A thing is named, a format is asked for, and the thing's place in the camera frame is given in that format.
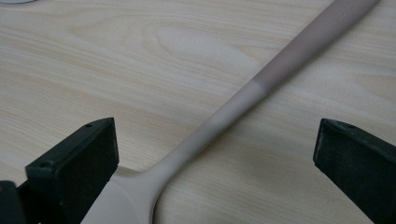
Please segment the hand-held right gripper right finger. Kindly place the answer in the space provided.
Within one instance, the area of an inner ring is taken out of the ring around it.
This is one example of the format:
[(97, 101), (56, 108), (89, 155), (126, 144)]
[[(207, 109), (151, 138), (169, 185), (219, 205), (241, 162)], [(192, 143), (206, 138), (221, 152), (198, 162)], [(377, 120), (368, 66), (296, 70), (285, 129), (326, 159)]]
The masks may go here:
[(356, 126), (322, 119), (313, 161), (374, 224), (396, 224), (396, 146)]

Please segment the beige solid spatula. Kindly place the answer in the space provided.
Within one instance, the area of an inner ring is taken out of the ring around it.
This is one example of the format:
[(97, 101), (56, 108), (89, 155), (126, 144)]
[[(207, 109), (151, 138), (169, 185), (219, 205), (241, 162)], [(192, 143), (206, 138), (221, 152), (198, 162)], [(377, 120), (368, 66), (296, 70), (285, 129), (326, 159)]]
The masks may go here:
[(282, 82), (329, 47), (380, 0), (334, 0), (230, 100), (146, 171), (111, 176), (81, 224), (152, 224), (156, 203), (182, 168)]

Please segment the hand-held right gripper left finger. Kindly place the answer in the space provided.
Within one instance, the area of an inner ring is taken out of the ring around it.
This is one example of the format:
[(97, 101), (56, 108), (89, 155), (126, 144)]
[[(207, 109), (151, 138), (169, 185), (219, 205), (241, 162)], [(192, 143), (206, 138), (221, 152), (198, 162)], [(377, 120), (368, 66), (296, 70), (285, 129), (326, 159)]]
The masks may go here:
[(79, 224), (119, 163), (115, 120), (87, 123), (25, 167), (29, 224)]

